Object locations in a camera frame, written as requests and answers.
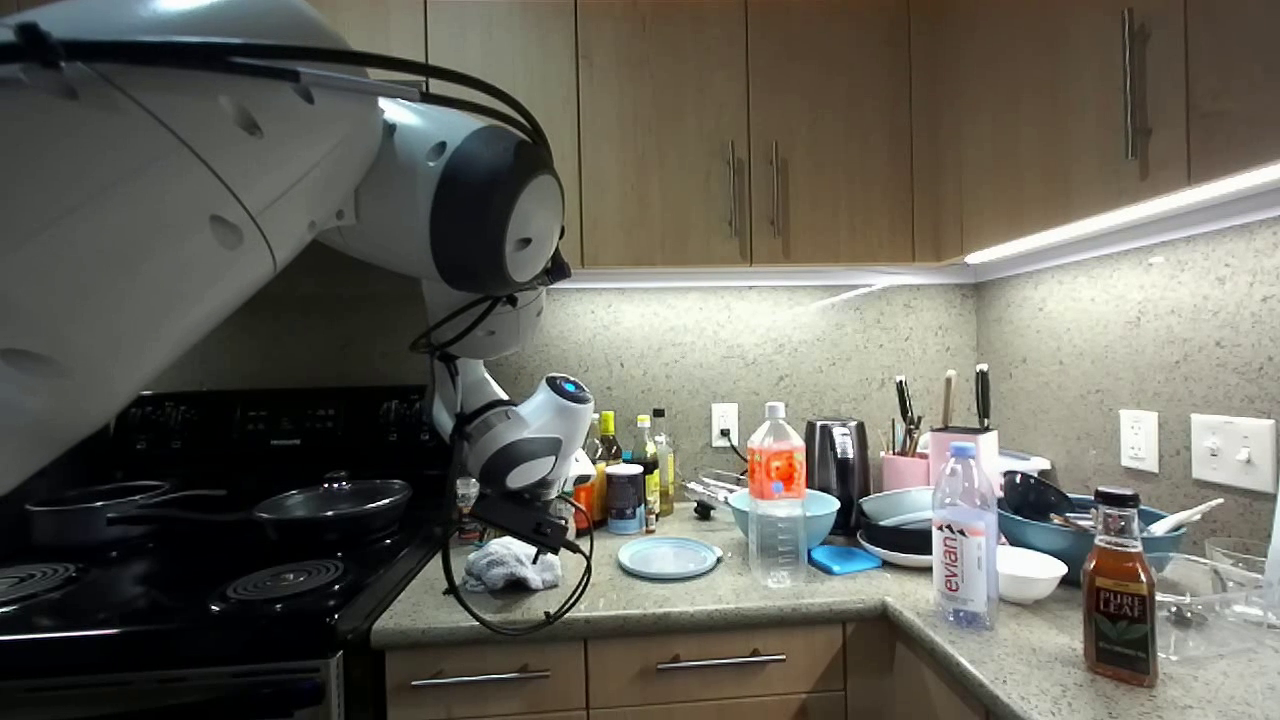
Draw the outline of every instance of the electrical outlet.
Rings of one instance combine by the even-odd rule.
[[[1119,468],[1159,471],[1159,415],[1119,407]]]
[[[736,445],[736,405],[713,405],[713,446]]]
[[[1276,419],[1192,413],[1192,481],[1276,492]]]

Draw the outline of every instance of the kitchen counter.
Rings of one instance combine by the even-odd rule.
[[[573,614],[540,634],[651,634],[693,626],[889,620],[917,638],[955,689],[971,691],[993,717],[1089,720],[1089,717],[1276,717],[1280,652],[1256,649],[1216,659],[1165,659],[1155,689],[1128,689],[1083,671],[1079,592],[1062,587],[1046,605],[1000,605],[996,630],[960,630],[933,611],[928,570],[880,567],[863,576],[808,570],[801,587],[766,587],[743,561],[743,535],[730,507],[702,522],[686,507],[660,522],[664,535],[702,535],[725,549],[713,576],[686,582],[631,579],[617,563],[623,535],[599,535],[593,587]],[[530,595],[471,595],[506,626],[540,620],[568,587]],[[440,561],[424,567],[375,620],[375,649],[480,643],[495,638],[457,600],[446,595]]]

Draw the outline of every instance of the electric kettle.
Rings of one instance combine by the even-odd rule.
[[[860,500],[867,497],[867,422],[851,415],[821,415],[806,422],[808,486],[842,500],[837,535],[857,535]]]

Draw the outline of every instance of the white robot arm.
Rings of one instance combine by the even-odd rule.
[[[519,104],[491,121],[373,83],[373,58],[301,0],[65,0],[0,19],[0,492],[321,235],[420,281],[432,422],[480,475],[476,517],[565,549],[550,500],[593,399],[550,376],[507,405],[484,373],[568,274],[554,157]]]

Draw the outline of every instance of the white plate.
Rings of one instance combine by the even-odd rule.
[[[863,533],[857,533],[857,544],[863,544],[874,557],[880,557],[885,563],[895,563],[895,567],[933,567],[933,557],[876,549],[863,540]]]
[[[721,563],[721,549],[693,535],[638,535],[617,549],[617,563],[642,579],[696,579]]]

